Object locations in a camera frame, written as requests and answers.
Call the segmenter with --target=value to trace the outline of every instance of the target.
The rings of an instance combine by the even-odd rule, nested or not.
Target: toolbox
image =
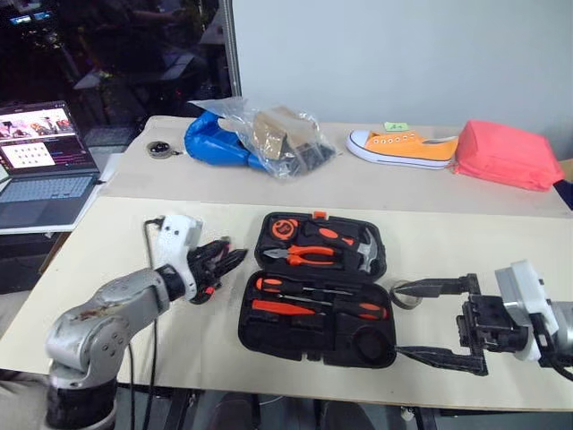
[[[291,360],[382,368],[396,359],[379,230],[356,219],[272,212],[255,248],[262,270],[247,281],[239,339]]]

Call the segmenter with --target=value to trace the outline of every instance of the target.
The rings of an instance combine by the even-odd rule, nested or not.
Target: laptop keyboard
[[[0,194],[0,203],[80,197],[90,181],[91,176],[12,181]]]

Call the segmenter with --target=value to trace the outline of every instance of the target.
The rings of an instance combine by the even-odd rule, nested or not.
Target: white shoe sole
[[[372,152],[360,146],[358,143],[352,140],[352,133],[348,135],[346,139],[346,147],[350,152],[370,161],[371,163],[378,164],[388,164],[391,166],[409,166],[411,168],[428,168],[432,170],[438,170],[440,168],[445,168],[451,162],[451,159],[446,160],[435,160],[435,159],[411,159],[409,157],[399,157],[395,155],[382,155],[377,152]]]

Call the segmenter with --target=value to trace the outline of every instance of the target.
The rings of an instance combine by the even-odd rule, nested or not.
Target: green label
[[[405,132],[410,129],[406,123],[384,123],[384,128],[387,132]]]

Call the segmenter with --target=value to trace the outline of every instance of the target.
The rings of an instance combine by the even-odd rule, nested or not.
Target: wall
[[[235,0],[243,95],[322,121],[542,133],[573,157],[571,0]]]

